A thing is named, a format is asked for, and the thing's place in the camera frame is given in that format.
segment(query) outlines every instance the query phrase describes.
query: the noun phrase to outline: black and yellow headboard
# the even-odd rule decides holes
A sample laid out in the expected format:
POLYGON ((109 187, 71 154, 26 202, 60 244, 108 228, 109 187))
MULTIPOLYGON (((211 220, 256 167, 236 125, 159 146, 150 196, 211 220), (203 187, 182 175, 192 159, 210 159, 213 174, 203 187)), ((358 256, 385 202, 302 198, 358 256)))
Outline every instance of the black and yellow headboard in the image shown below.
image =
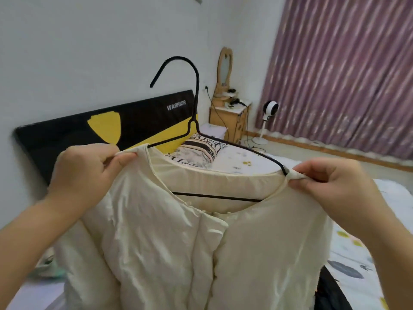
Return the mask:
MULTIPOLYGON (((193 103, 194 95, 187 90, 18 127, 14 134, 48 183, 57 156, 69 146, 113 143, 125 150, 184 134, 193 103)), ((188 137, 194 132, 193 124, 188 137)), ((173 152, 185 140, 158 149, 173 152)))

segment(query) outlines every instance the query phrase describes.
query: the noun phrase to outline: mattress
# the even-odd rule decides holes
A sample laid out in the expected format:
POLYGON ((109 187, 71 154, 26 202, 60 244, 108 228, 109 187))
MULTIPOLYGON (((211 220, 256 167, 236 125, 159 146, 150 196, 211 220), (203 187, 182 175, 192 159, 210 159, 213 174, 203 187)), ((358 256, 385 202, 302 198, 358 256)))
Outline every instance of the mattress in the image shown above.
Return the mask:
MULTIPOLYGON (((287 168, 300 161, 274 157, 287 168)), ((280 169, 278 165, 253 152, 227 146, 219 152, 212 169, 239 174, 265 174, 280 169)), ((407 229, 413 233, 413 196, 399 183, 385 179, 374 180, 384 199, 407 229)), ((379 278, 369 251, 356 237, 339 225, 334 225, 327 269, 336 279, 353 310, 387 309, 379 278)))

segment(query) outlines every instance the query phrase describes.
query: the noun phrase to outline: curtain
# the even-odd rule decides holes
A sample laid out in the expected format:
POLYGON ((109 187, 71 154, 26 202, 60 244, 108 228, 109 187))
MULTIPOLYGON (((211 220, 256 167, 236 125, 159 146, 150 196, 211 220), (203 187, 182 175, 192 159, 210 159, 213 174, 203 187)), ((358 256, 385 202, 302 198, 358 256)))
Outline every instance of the curtain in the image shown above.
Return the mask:
POLYGON ((413 160, 413 0, 286 0, 270 99, 272 132, 413 160))

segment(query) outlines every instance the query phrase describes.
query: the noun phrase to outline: pillowcase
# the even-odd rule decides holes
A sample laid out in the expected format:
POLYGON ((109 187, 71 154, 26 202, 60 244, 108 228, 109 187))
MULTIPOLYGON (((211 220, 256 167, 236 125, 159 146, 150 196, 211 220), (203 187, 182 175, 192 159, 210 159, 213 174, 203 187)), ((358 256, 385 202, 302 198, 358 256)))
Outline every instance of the pillowcase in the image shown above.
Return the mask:
POLYGON ((218 152, 227 146, 226 143, 193 134, 184 141, 173 154, 167 154, 173 161, 188 166, 210 168, 218 152))

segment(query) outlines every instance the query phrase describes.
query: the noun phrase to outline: left hand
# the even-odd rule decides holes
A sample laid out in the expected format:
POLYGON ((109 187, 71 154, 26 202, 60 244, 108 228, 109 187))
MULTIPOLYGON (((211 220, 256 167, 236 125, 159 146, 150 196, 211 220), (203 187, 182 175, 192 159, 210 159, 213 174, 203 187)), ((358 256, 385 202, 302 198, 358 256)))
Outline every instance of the left hand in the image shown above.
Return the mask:
POLYGON ((46 200, 80 217, 102 200, 116 176, 136 157, 131 152, 113 157, 117 152, 117 146, 103 143, 67 148, 54 165, 46 200))

